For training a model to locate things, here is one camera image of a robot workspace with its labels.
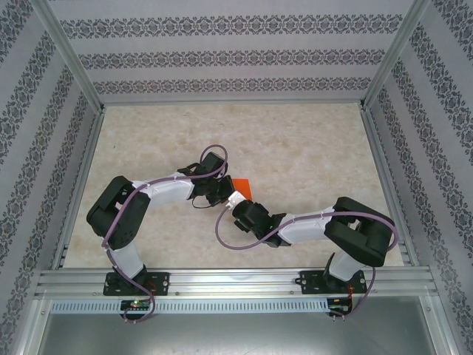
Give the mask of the orange paper sheet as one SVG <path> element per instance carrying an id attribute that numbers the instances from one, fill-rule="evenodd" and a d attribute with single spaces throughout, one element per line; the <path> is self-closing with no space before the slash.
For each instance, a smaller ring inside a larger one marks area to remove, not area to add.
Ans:
<path id="1" fill-rule="evenodd" d="M 246 200 L 253 200 L 249 179 L 233 178 L 234 189 L 238 191 Z"/>

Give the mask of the grey sheet metal panel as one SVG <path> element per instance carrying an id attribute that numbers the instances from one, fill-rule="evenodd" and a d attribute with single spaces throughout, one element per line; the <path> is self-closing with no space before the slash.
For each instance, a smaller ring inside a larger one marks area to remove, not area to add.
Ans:
<path id="1" fill-rule="evenodd" d="M 175 314 L 136 325 L 118 315 L 53 314 L 40 355 L 443 355 L 419 320 L 322 314 Z"/>

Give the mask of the aluminium mounting rail beam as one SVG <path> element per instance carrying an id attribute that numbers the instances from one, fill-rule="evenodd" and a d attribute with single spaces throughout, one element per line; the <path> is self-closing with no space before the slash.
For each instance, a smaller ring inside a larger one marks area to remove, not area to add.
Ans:
<path id="1" fill-rule="evenodd" d="M 277 298 L 303 297 L 296 279 L 307 268 L 166 269 L 168 297 L 176 298 Z M 36 299 L 99 299 L 103 297 L 105 268 L 62 268 L 42 271 L 33 296 Z M 428 266 L 383 267 L 363 270 L 372 285 L 370 296 L 437 296 L 438 287 Z"/>

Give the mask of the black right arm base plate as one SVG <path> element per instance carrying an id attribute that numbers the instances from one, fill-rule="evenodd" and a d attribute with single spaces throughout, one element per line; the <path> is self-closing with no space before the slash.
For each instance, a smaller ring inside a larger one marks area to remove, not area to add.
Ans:
<path id="1" fill-rule="evenodd" d="M 349 288 L 352 288 L 354 294 L 364 294 L 367 291 L 363 271 L 357 271 L 348 281 L 337 279 L 322 270 L 300 271 L 295 283 L 301 287 L 303 294 L 348 294 Z"/>

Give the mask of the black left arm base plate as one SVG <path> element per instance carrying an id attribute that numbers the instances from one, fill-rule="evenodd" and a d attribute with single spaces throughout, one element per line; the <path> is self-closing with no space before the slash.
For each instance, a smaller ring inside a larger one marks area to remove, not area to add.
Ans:
<path id="1" fill-rule="evenodd" d="M 140 284 L 154 296 L 166 296 L 169 288 L 169 273 L 141 271 L 132 280 Z M 103 286 L 105 296 L 145 296 L 146 292 L 132 285 L 117 272 L 106 275 Z"/>

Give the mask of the aluminium table side rail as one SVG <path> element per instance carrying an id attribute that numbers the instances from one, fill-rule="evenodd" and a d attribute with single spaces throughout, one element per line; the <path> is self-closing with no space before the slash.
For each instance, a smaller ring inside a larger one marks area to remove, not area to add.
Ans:
<path id="1" fill-rule="evenodd" d="M 378 176 L 380 178 L 381 188 L 383 190 L 384 197 L 387 202 L 387 208 L 391 219 L 395 222 L 395 226 L 398 230 L 398 244 L 406 249 L 406 254 L 408 258 L 407 261 L 405 261 L 404 263 L 406 266 L 419 266 L 420 262 L 418 261 L 417 254 L 415 253 L 415 248 L 412 244 L 412 238 L 409 232 L 409 228 L 404 218 L 404 213 L 402 211 L 401 204 L 399 202 L 395 190 L 395 184 L 389 172 L 388 163 L 385 158 L 378 134 L 376 132 L 375 124 L 372 121 L 372 116 L 370 112 L 361 104 L 359 104 L 358 107 L 361 114 L 364 129 L 367 134 L 367 140 L 372 151 L 372 156 L 375 161 Z"/>
<path id="2" fill-rule="evenodd" d="M 54 258 L 51 259 L 50 270 L 58 270 L 64 264 L 64 253 L 67 253 L 70 240 L 72 238 L 73 229 L 77 220 L 78 211 L 81 205 L 82 197 L 86 187 L 86 181 L 89 175 L 89 170 L 92 165 L 93 156 L 98 143 L 103 120 L 106 114 L 106 107 L 102 106 L 98 112 L 96 119 L 91 125 L 91 129 L 84 147 L 84 153 L 79 166 L 77 177 L 75 180 L 74 189 L 72 190 L 71 199 L 67 207 L 58 242 L 55 245 Z"/>

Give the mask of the aluminium frame post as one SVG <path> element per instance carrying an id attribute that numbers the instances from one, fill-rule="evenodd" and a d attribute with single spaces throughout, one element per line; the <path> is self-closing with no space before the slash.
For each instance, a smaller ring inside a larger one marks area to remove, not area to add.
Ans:
<path id="1" fill-rule="evenodd" d="M 78 54 L 71 45 L 64 28 L 61 26 L 60 21 L 57 19 L 49 5 L 49 2 L 47 0 L 30 0 L 30 3 L 46 31 L 49 33 L 51 39 L 54 41 L 65 64 L 69 67 L 75 80 L 78 82 L 78 85 L 86 96 L 86 99 L 96 112 L 101 112 L 103 109 L 103 102 L 100 99 L 97 90 L 94 88 L 92 80 L 87 75 Z"/>
<path id="2" fill-rule="evenodd" d="M 374 74 L 370 85 L 365 92 L 364 97 L 360 101 L 360 108 L 365 110 L 369 108 L 376 99 L 378 92 L 381 90 L 390 71 L 395 65 L 406 46 L 409 37 L 412 35 L 417 23 L 421 20 L 430 0 L 413 0 L 409 10 L 401 22 L 401 25 L 395 34 L 379 68 Z"/>

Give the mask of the aluminium frame leg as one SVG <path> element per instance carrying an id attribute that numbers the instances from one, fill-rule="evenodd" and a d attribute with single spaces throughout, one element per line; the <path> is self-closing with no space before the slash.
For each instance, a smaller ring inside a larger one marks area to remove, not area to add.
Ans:
<path id="1" fill-rule="evenodd" d="M 460 355 L 439 296 L 419 297 L 436 355 Z"/>
<path id="2" fill-rule="evenodd" d="M 33 300 L 15 355 L 38 355 L 52 300 Z"/>

